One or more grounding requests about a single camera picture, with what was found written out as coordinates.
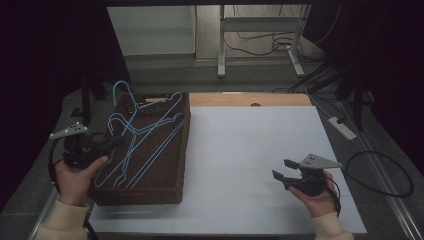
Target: black cable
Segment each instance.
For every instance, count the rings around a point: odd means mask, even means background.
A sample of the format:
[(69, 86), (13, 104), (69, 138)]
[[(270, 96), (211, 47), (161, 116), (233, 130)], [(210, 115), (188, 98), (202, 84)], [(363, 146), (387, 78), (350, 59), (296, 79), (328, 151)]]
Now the black cable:
[(53, 140), (52, 145), (50, 146), (49, 151), (49, 162), (47, 164), (47, 169), (49, 170), (50, 180), (52, 181), (53, 186), (56, 188), (57, 192), (60, 193), (59, 185), (57, 184), (57, 177), (56, 177), (56, 171), (55, 171), (55, 165), (59, 162), (53, 163), (53, 155), (54, 155), (54, 149), (56, 148), (57, 143), (59, 142), (60, 138), (57, 138)]
[(302, 85), (302, 84), (304, 84), (304, 83), (306, 83), (306, 82), (308, 82), (312, 77), (314, 77), (314, 76), (316, 76), (317, 74), (319, 74), (321, 71), (323, 71), (325, 68), (327, 68), (328, 67), (328, 63), (327, 62), (324, 62), (323, 64), (321, 64), (317, 69), (315, 69), (312, 73), (310, 73), (308, 76), (306, 76), (306, 77), (304, 77), (302, 80), (300, 80), (300, 81), (298, 81), (297, 83), (295, 83), (293, 86), (291, 86), (290, 88), (289, 88), (289, 90), (287, 91), (287, 93), (294, 93), (294, 90), (298, 87), (298, 86), (300, 86), (300, 85)]
[(244, 49), (241, 49), (241, 48), (231, 47), (230, 45), (228, 45), (228, 43), (227, 43), (227, 41), (225, 40), (225, 38), (224, 38), (224, 43), (225, 43), (225, 45), (226, 45), (229, 49), (237, 50), (237, 51), (241, 51), (241, 52), (245, 52), (245, 53), (248, 53), (248, 54), (250, 54), (250, 55), (254, 55), (254, 56), (266, 56), (266, 55), (269, 55), (269, 54), (271, 54), (271, 53), (275, 52), (275, 51), (273, 51), (273, 50), (272, 50), (272, 51), (270, 51), (270, 52), (266, 52), (266, 53), (252, 53), (252, 52), (249, 52), (249, 51), (244, 50)]
[(337, 187), (338, 195), (336, 195), (334, 193), (334, 191), (331, 188), (329, 188), (327, 185), (325, 186), (325, 190), (328, 192), (328, 194), (330, 194), (331, 198), (334, 201), (334, 206), (336, 207), (336, 212), (337, 212), (337, 217), (338, 217), (340, 215), (340, 211), (342, 209), (342, 205), (340, 204), (340, 188), (339, 188), (339, 185), (333, 179), (331, 179), (329, 177), (325, 177), (325, 178), (332, 181), (334, 183), (334, 185), (336, 185), (336, 187)]
[[(408, 179), (409, 186), (410, 186), (409, 191), (407, 191), (406, 193), (403, 193), (403, 194), (393, 194), (393, 193), (384, 192), (384, 191), (381, 191), (379, 189), (370, 187), (366, 183), (364, 183), (364, 182), (358, 180), (357, 178), (353, 177), (352, 175), (350, 175), (348, 173), (348, 171), (349, 171), (349, 166), (350, 166), (352, 160), (355, 159), (356, 157), (360, 156), (360, 155), (363, 155), (363, 154), (376, 154), (376, 155), (380, 155), (380, 156), (383, 156), (385, 159), (387, 159), (389, 162), (392, 162), (393, 164), (395, 164), (404, 173), (404, 175)], [(400, 198), (409, 197), (409, 196), (412, 195), (412, 193), (414, 193), (414, 183), (412, 182), (412, 179), (408, 175), (408, 173), (406, 172), (406, 170), (399, 163), (397, 163), (395, 160), (393, 160), (391, 157), (389, 157), (389, 156), (387, 156), (387, 155), (385, 155), (383, 153), (377, 152), (377, 151), (361, 151), (361, 152), (355, 153), (352, 157), (349, 158), (349, 160), (347, 161), (346, 167), (345, 167), (344, 170), (342, 169), (342, 172), (343, 172), (343, 175), (345, 175), (345, 178), (346, 177), (350, 177), (352, 180), (354, 180), (355, 182), (359, 183), (363, 187), (365, 187), (365, 188), (367, 188), (367, 189), (369, 189), (369, 190), (371, 190), (373, 192), (376, 192), (376, 193), (384, 194), (384, 195), (391, 196), (391, 197), (400, 197)]]

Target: sleeve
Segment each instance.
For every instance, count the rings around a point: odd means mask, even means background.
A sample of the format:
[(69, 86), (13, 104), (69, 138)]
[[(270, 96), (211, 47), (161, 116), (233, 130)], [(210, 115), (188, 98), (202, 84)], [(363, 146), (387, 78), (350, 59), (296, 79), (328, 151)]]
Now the sleeve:
[(343, 230), (336, 212), (313, 218), (312, 221), (315, 226), (315, 240), (353, 240), (352, 233)]
[(86, 240), (87, 231), (84, 220), (89, 210), (84, 207), (74, 207), (56, 201), (50, 219), (40, 225), (36, 240)]

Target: cable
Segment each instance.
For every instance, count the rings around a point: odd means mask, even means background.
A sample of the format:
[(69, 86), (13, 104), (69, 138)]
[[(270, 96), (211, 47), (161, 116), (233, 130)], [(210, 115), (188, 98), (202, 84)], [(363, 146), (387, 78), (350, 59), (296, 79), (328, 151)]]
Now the cable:
[(342, 112), (342, 110), (340, 110), (338, 107), (336, 107), (336, 105), (335, 104), (333, 104), (332, 102), (330, 102), (330, 101), (328, 101), (327, 99), (325, 99), (325, 98), (322, 98), (322, 97), (320, 97), (320, 96), (318, 96), (318, 95), (315, 95), (317, 98), (319, 98), (319, 99), (321, 99), (321, 100), (324, 100), (324, 101), (326, 101), (327, 103), (329, 103), (329, 104), (331, 104), (341, 115), (342, 115), (342, 117), (339, 117), (338, 119), (339, 119), (339, 121), (337, 121), (337, 123), (342, 123), (343, 122), (343, 120), (344, 119), (346, 119), (346, 114), (344, 113), (344, 112)]
[(295, 83), (293, 86), (291, 86), (289, 88), (289, 90), (287, 91), (287, 93), (294, 93), (294, 90), (302, 85), (303, 83), (306, 83), (307, 81), (309, 81), (312, 77), (314, 77), (315, 75), (319, 74), (321, 71), (323, 71), (325, 68), (328, 67), (328, 63), (324, 62), (323, 64), (321, 64), (317, 69), (315, 69), (312, 73), (310, 73), (308, 76), (304, 77), (302, 80), (298, 81), (297, 83)]
[(247, 53), (247, 54), (254, 55), (254, 56), (266, 56), (266, 55), (269, 55), (269, 54), (271, 54), (271, 53), (273, 53), (273, 52), (274, 52), (273, 50), (271, 50), (270, 52), (266, 52), (266, 53), (252, 53), (252, 52), (249, 52), (249, 51), (244, 50), (244, 49), (241, 49), (241, 48), (231, 47), (230, 45), (228, 45), (228, 43), (227, 43), (227, 41), (225, 40), (225, 38), (224, 38), (224, 43), (225, 43), (225, 45), (226, 45), (229, 49), (237, 50), (237, 51), (241, 51), (241, 52), (245, 52), (245, 53)]
[(333, 24), (330, 27), (330, 30), (328, 30), (327, 34), (324, 35), (324, 37), (322, 37), (320, 40), (314, 42), (314, 45), (316, 45), (317, 43), (320, 43), (322, 40), (324, 40), (328, 34), (330, 34), (331, 30), (333, 30), (334, 25), (336, 25), (337, 19), (339, 18), (339, 13), (340, 13), (340, 9), (342, 8), (342, 4), (339, 4), (339, 9), (337, 10), (337, 14), (336, 17), (334, 18)]
[[(409, 190), (406, 193), (403, 193), (403, 194), (393, 194), (393, 193), (384, 192), (384, 191), (381, 191), (379, 189), (373, 188), (373, 187), (367, 185), (366, 183), (358, 180), (357, 178), (353, 177), (352, 175), (350, 175), (348, 173), (348, 171), (349, 171), (349, 167), (350, 167), (351, 162), (353, 161), (353, 159), (355, 159), (356, 157), (358, 157), (360, 155), (363, 155), (363, 154), (376, 154), (376, 155), (380, 155), (380, 156), (384, 157), (384, 159), (387, 159), (387, 161), (392, 162), (393, 164), (395, 164), (403, 172), (403, 174), (406, 176), (406, 178), (408, 179)], [(346, 167), (345, 167), (344, 170), (342, 169), (342, 172), (343, 172), (343, 175), (345, 176), (345, 178), (346, 177), (350, 177), (353, 181), (359, 183), (363, 187), (365, 187), (365, 188), (367, 188), (367, 189), (369, 189), (369, 190), (371, 190), (373, 192), (376, 192), (376, 193), (384, 194), (384, 195), (391, 196), (391, 197), (399, 197), (399, 198), (406, 198), (406, 197), (411, 196), (412, 193), (414, 193), (414, 183), (412, 182), (412, 179), (408, 175), (408, 173), (406, 172), (406, 170), (399, 163), (397, 163), (395, 160), (393, 160), (391, 157), (389, 157), (389, 156), (387, 156), (387, 155), (385, 155), (383, 153), (377, 152), (377, 151), (361, 151), (361, 152), (355, 153), (352, 157), (349, 158), (349, 160), (347, 161)]]
[(325, 115), (327, 115), (329, 118), (331, 118), (331, 115), (328, 114), (326, 111), (324, 111), (324, 109), (321, 108), (321, 106), (315, 101), (315, 99), (313, 97), (311, 97), (311, 95), (309, 95), (307, 88), (305, 87), (305, 93), (306, 95), (308, 95), (308, 97), (312, 100), (312, 102), (315, 103), (315, 106), (321, 110), (323, 113), (325, 113)]

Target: white table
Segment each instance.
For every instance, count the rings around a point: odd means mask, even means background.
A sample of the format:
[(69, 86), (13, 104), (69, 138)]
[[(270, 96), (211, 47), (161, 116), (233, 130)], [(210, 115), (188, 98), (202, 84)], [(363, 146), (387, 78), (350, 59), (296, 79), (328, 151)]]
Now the white table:
[[(282, 235), (313, 233), (306, 207), (271, 170), (299, 178), (283, 160), (309, 153), (336, 161), (312, 106), (191, 107), (183, 201), (175, 205), (94, 206), (97, 232), (146, 235)], [(340, 169), (340, 222), (365, 233)]]

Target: metal stand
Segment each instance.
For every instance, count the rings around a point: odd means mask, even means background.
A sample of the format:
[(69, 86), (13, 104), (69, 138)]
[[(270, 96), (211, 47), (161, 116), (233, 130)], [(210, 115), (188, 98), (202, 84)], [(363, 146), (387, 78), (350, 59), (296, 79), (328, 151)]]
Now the metal stand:
[(300, 17), (225, 17), (220, 6), (218, 76), (225, 76), (225, 32), (295, 32), (289, 56), (298, 77), (305, 75), (299, 63), (297, 47), (302, 36), (310, 5), (305, 5)]

